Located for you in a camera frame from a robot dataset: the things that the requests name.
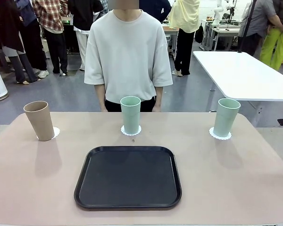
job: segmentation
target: person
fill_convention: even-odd
[[[40,37],[40,24],[29,0],[15,0],[15,2],[23,18],[20,33],[27,58],[35,71],[39,72],[38,77],[43,79],[49,75],[49,72]]]
[[[67,0],[34,0],[33,8],[44,28],[53,73],[67,76],[67,49],[61,16],[69,14]]]
[[[109,12],[108,0],[100,0],[100,2],[102,3],[104,9],[99,13],[96,19],[101,18],[102,16],[106,15]]]
[[[30,82],[40,81],[40,79],[34,74],[22,44],[19,33],[22,25],[21,19],[14,0],[0,0],[0,49],[3,50],[5,56],[9,57],[15,69],[17,83],[28,85]],[[27,72],[28,81],[21,63]]]
[[[251,56],[255,54],[260,40],[266,35],[268,21],[270,21],[273,25],[278,27],[281,32],[283,32],[283,24],[276,14],[273,0],[257,0],[252,15],[252,20],[250,22],[250,27],[247,31],[243,46],[241,46],[252,4],[253,3],[251,3],[247,14],[241,22],[241,27],[238,34],[238,48],[241,49],[242,52],[246,52]]]
[[[179,28],[175,75],[190,74],[190,62],[195,31],[199,28],[200,0],[177,0],[170,12],[170,28]]]
[[[171,11],[168,0],[141,0],[140,9],[163,22]]]
[[[163,87],[173,84],[163,27],[138,0],[115,3],[91,26],[84,82],[94,85],[102,112],[120,112],[125,96],[139,97],[142,112],[160,112]]]
[[[283,24],[283,0],[274,0],[274,7]],[[276,44],[277,47],[272,58],[273,50]],[[283,30],[281,31],[277,27],[271,25],[269,26],[268,35],[264,40],[259,59],[261,62],[277,71],[280,69],[283,62]]]
[[[104,8],[100,0],[68,0],[68,8],[74,15],[74,30],[82,59],[80,70],[85,71],[87,39],[95,18],[93,14],[98,15]]]

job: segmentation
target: mint green cup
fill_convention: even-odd
[[[233,99],[224,98],[218,101],[217,115],[213,131],[215,135],[219,137],[228,136],[240,107],[241,104]]]
[[[124,97],[121,99],[125,133],[138,133],[141,114],[141,100],[138,97]]]

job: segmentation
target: yellow jacket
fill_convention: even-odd
[[[200,0],[177,0],[170,12],[170,28],[181,28],[186,33],[199,29]]]

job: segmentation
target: beige cup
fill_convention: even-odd
[[[31,102],[24,106],[24,111],[40,141],[48,141],[55,136],[47,102]]]

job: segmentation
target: gray shirt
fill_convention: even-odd
[[[238,34],[238,36],[240,37],[242,37],[244,34],[252,4],[253,3],[251,3],[248,13],[241,22],[241,28]],[[257,33],[261,37],[264,37],[266,35],[268,18],[274,15],[276,15],[276,12],[273,0],[257,0],[247,36]]]

